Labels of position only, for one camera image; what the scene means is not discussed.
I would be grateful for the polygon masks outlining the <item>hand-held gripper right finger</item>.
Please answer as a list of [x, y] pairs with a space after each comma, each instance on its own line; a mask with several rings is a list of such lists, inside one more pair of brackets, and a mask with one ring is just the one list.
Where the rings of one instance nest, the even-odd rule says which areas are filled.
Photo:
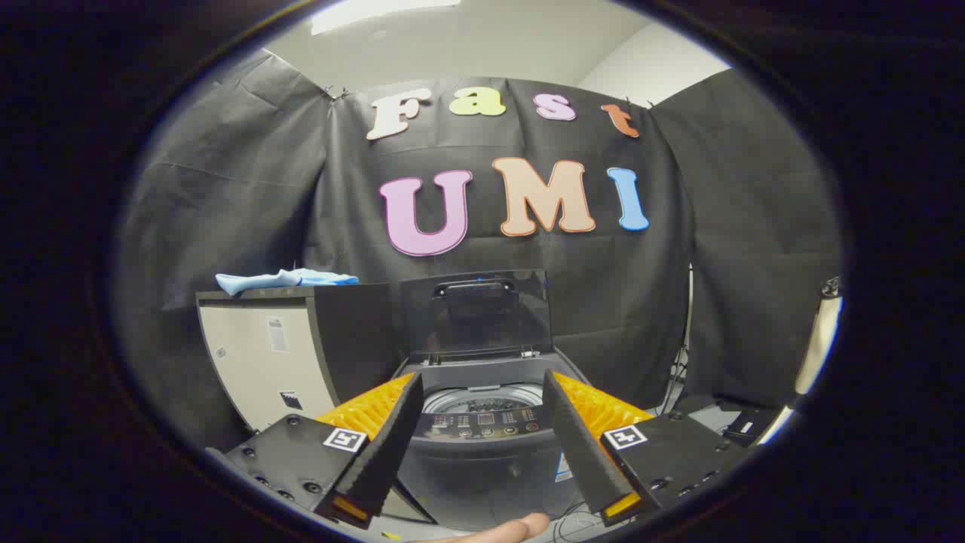
[[745, 447], [690, 416], [650, 416], [551, 369], [542, 406], [585, 505], [607, 526], [692, 501], [747, 457]]

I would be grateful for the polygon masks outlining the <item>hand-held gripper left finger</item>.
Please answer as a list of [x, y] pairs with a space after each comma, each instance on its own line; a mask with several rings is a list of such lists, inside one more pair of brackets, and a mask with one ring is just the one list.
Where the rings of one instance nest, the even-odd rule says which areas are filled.
[[422, 381], [416, 373], [400, 376], [315, 419], [287, 413], [228, 452], [210, 448], [208, 456], [274, 509], [369, 528], [419, 422]]

